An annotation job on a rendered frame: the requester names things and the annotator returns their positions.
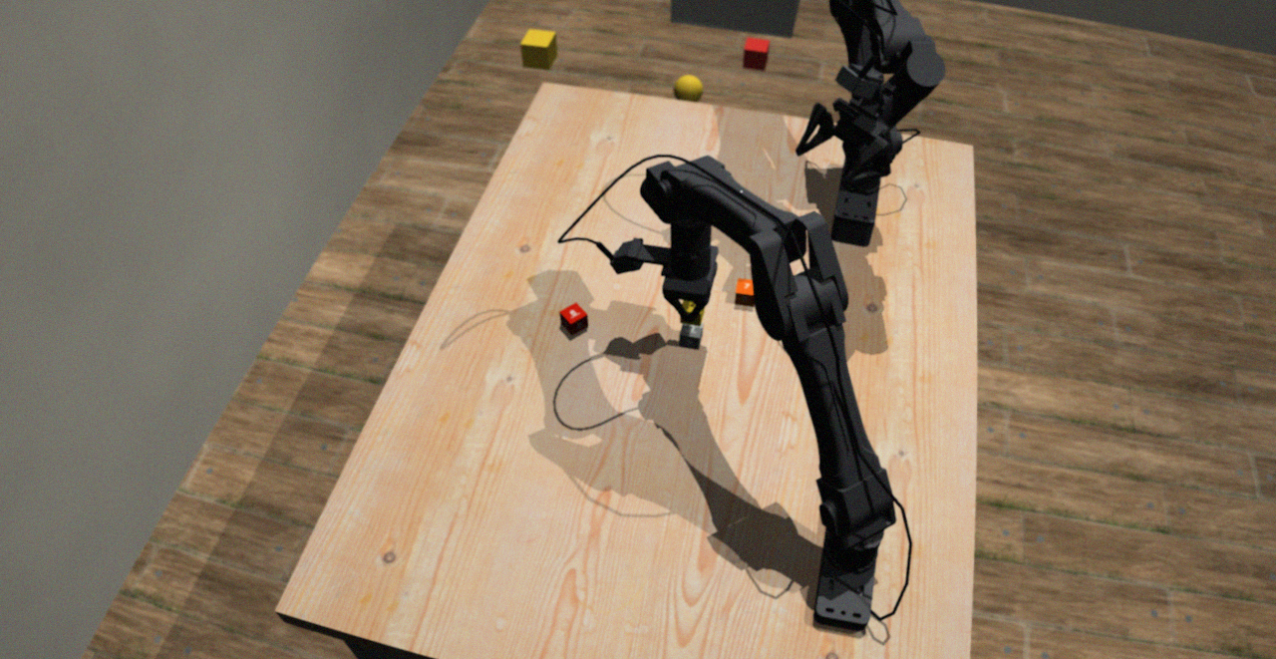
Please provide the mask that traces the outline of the yellow block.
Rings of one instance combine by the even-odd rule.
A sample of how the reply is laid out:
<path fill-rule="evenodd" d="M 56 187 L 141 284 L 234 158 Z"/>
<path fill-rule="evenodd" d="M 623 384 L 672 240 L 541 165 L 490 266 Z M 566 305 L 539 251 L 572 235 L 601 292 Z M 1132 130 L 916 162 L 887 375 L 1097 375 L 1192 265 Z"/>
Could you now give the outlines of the yellow block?
<path fill-rule="evenodd" d="M 694 303 L 690 303 L 690 301 L 686 301 L 686 300 L 683 300 L 681 305 L 684 307 L 684 309 L 685 309 L 686 314 L 690 314 L 690 312 L 692 312 L 692 310 L 694 309 L 694 307 L 695 307 L 695 304 L 694 304 Z M 699 312 L 699 315 L 697 315 L 697 317 L 695 317 L 695 321 L 693 321 L 693 322 L 686 322 L 686 321 L 683 321 L 683 319 L 681 319 L 681 315 L 680 315 L 680 323 L 681 323 L 681 324 L 688 324 L 688 326 L 701 326 L 701 323 L 702 323 L 702 321 L 703 321 L 703 315 L 706 315 L 706 309 L 703 309 L 702 312 Z"/>

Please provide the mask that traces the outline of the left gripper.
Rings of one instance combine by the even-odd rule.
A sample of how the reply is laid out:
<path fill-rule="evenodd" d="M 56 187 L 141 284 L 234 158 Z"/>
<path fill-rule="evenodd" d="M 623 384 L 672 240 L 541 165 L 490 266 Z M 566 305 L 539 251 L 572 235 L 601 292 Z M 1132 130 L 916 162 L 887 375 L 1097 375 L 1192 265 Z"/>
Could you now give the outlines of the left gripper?
<path fill-rule="evenodd" d="M 715 276 L 718 269 L 717 255 L 718 246 L 711 244 L 706 246 L 706 250 L 690 254 L 678 252 L 676 246 L 672 246 L 672 241 L 671 246 L 655 246 L 643 244 L 643 239 L 634 238 L 630 241 L 623 241 L 612 259 L 615 262 L 627 259 L 664 264 L 661 271 L 661 276 L 665 276 L 664 298 L 676 309 L 683 321 L 693 322 L 699 312 L 706 309 L 712 287 L 715 287 Z M 686 314 L 679 299 L 695 304 L 690 314 Z"/>

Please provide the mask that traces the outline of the orange block with dark brown top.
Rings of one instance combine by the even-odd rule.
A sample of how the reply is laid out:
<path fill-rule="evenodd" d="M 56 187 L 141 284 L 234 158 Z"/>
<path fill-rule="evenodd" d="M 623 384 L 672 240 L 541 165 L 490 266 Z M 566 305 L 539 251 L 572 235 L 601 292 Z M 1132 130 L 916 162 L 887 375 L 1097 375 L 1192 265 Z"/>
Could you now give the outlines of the orange block with dark brown top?
<path fill-rule="evenodd" d="M 754 292 L 752 280 L 738 278 L 738 298 L 735 298 L 735 304 L 744 307 L 754 307 Z"/>

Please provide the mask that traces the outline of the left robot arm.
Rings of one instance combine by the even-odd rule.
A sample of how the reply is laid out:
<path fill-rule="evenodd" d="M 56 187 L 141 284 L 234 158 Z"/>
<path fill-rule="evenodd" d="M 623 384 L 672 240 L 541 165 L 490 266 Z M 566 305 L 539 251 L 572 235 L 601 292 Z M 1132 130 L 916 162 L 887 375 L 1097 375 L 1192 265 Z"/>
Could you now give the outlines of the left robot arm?
<path fill-rule="evenodd" d="M 896 524 L 896 508 L 893 498 L 861 458 L 866 458 L 892 493 L 887 469 L 880 467 L 880 460 L 866 439 L 855 390 L 849 379 L 842 326 L 849 294 L 829 230 L 823 215 L 794 215 L 762 201 L 734 180 L 725 165 L 709 156 L 690 163 L 701 165 L 722 183 L 699 171 L 695 165 L 667 161 L 646 169 L 641 198 L 660 221 L 671 223 L 671 241 L 678 252 L 706 250 L 715 226 L 752 255 L 755 313 L 771 338 L 783 340 L 783 349 L 798 370 L 815 432 L 820 473 L 815 483 L 823 501 L 819 504 L 820 524 L 828 531 L 817 584 L 815 616 L 823 621 L 864 627 L 872 614 L 877 549 L 887 527 Z M 795 234 L 803 255 L 809 245 L 809 273 L 840 355 L 842 390 L 835 378 L 835 351 L 809 278 L 805 271 L 792 275 L 790 263 L 800 259 L 792 234 L 785 231 L 775 215 Z M 832 591 L 828 590 L 829 582 Z M 863 596 L 857 596 L 857 589 L 864 590 Z"/>

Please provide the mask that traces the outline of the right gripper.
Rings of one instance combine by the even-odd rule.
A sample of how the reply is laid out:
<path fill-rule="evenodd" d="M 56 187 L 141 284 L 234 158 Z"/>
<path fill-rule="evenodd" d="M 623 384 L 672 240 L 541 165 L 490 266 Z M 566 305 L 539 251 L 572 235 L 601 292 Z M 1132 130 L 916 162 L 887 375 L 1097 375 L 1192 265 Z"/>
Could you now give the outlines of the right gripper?
<path fill-rule="evenodd" d="M 857 163 L 852 165 L 852 169 L 849 170 L 846 178 L 843 178 L 843 189 L 852 186 L 856 183 L 875 180 L 877 178 L 886 178 L 889 175 L 889 163 L 893 163 L 892 156 L 894 155 L 894 151 L 892 140 L 889 140 L 888 128 L 892 129 L 905 117 L 905 109 L 897 109 L 901 103 L 900 100 L 896 100 L 893 93 L 887 97 L 887 89 L 880 88 L 880 84 L 884 83 L 884 78 L 880 72 L 872 68 L 870 70 L 866 70 L 866 77 L 863 78 L 866 82 L 879 84 L 873 100 L 849 100 L 849 102 L 845 100 L 835 100 L 835 102 L 832 102 L 833 109 L 840 112 L 841 117 L 841 120 L 836 123 L 837 125 L 833 123 L 832 114 L 828 112 L 823 105 L 815 102 L 814 109 L 812 109 L 809 124 L 806 124 L 806 132 L 803 132 L 803 138 L 795 149 L 795 152 L 798 152 L 798 158 L 800 158 L 801 155 L 805 155 L 805 152 L 809 152 L 810 149 L 815 149 L 815 147 L 820 146 L 820 143 L 832 140 L 833 135 L 838 140 L 847 143 L 852 149 L 861 149 L 865 143 L 866 151 L 861 158 L 857 158 Z M 855 123 L 852 120 L 855 120 Z M 849 123 L 851 123 L 851 125 Z M 819 125 L 819 129 L 817 129 L 814 138 L 809 140 L 812 133 L 815 132 L 817 125 Z M 806 140 L 809 140 L 809 143 Z M 857 174 L 869 163 L 873 163 L 873 169 L 868 169 L 865 172 Z"/>

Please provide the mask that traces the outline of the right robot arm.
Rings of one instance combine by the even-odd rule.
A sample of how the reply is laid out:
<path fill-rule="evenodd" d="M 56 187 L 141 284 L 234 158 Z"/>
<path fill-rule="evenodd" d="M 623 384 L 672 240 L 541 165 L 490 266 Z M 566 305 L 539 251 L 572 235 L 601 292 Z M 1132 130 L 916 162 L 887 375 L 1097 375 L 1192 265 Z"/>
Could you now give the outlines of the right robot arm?
<path fill-rule="evenodd" d="M 914 18 L 910 11 L 906 11 L 900 0 L 869 0 L 889 11 L 892 11 L 889 9 L 889 3 L 892 3 L 897 17 L 887 11 L 880 11 L 863 0 L 841 1 L 849 9 L 856 11 L 857 17 L 864 18 L 866 24 L 878 34 L 878 61 L 875 61 L 873 69 L 879 70 L 880 74 L 894 74 L 884 84 L 880 84 L 880 88 L 887 89 L 887 97 L 893 93 L 896 100 L 900 100 L 901 103 L 897 109 L 905 109 L 906 117 L 912 109 L 916 109 L 919 102 L 926 100 L 928 95 L 946 77 L 946 64 L 937 54 L 935 42 L 931 40 L 931 36 L 925 34 L 919 18 Z M 849 64 L 864 66 L 866 60 L 873 57 L 877 49 L 873 33 L 851 11 L 835 0 L 829 0 L 829 13 L 832 13 L 832 17 L 837 17 L 838 24 L 841 24 Z M 838 77 L 835 77 L 835 80 L 843 89 L 849 89 L 852 100 L 873 100 L 873 95 L 879 86 L 878 83 L 866 82 L 864 78 L 857 77 L 847 66 L 841 66 Z M 835 221 L 863 223 L 863 226 L 873 227 L 877 218 L 880 178 L 856 183 L 843 189 L 843 178 L 846 178 L 849 169 L 852 169 L 852 165 L 857 163 L 857 158 L 861 158 L 866 151 L 866 144 L 864 143 L 861 149 L 852 149 L 847 143 L 842 143 L 842 149 L 846 160 L 843 160 L 841 186 L 837 204 L 835 206 Z M 869 208 L 866 208 L 868 206 Z"/>

